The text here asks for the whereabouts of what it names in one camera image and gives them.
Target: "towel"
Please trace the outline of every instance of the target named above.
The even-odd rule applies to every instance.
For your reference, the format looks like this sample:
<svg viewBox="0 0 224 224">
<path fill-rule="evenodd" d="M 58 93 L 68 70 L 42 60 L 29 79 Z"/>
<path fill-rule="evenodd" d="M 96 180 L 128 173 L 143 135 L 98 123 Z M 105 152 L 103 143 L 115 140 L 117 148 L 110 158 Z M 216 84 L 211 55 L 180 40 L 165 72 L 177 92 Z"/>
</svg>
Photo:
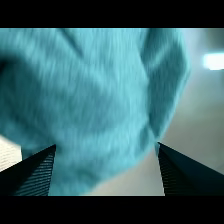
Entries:
<svg viewBox="0 0 224 224">
<path fill-rule="evenodd" d="M 84 194 L 162 138 L 189 67 L 180 29 L 1 28 L 0 134 L 56 144 L 49 195 Z"/>
</svg>

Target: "teal cloth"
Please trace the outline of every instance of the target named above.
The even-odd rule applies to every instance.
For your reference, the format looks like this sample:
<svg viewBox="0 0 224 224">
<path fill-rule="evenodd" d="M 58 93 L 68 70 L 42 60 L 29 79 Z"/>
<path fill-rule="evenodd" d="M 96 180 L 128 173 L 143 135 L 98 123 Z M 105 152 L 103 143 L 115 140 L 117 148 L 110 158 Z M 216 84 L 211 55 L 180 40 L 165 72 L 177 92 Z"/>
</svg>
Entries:
<svg viewBox="0 0 224 224">
<path fill-rule="evenodd" d="M 80 195 L 161 139 L 189 74 L 179 29 L 1 28 L 0 134 L 56 144 L 50 195 Z"/>
</svg>

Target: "teal garment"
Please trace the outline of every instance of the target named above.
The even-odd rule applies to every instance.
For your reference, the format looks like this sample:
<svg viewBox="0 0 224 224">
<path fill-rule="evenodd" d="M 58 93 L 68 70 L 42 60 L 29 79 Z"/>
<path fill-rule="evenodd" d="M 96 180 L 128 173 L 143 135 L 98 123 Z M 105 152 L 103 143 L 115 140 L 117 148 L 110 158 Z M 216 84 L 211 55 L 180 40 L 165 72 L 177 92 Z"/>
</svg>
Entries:
<svg viewBox="0 0 224 224">
<path fill-rule="evenodd" d="M 56 144 L 50 195 L 80 195 L 161 139 L 188 74 L 179 29 L 1 28 L 0 134 Z"/>
</svg>

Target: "bright light spot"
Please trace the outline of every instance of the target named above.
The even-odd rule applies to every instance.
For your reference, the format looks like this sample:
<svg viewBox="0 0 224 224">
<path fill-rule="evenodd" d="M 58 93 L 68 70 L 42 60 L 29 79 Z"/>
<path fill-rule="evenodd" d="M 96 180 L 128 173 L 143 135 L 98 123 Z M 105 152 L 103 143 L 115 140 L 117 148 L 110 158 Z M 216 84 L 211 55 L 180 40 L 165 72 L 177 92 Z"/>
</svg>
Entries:
<svg viewBox="0 0 224 224">
<path fill-rule="evenodd" d="M 210 70 L 224 69 L 224 53 L 206 54 L 203 58 L 203 64 Z"/>
</svg>

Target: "blue fabric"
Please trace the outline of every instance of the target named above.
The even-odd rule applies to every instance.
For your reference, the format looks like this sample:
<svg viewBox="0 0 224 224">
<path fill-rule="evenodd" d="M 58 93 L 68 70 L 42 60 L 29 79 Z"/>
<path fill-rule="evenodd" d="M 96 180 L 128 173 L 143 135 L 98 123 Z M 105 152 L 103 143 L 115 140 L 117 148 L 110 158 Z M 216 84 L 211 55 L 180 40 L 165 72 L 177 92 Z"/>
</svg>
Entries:
<svg viewBox="0 0 224 224">
<path fill-rule="evenodd" d="M 80 195 L 151 150 L 188 74 L 178 29 L 1 28 L 0 134 L 56 144 L 50 195 Z"/>
</svg>

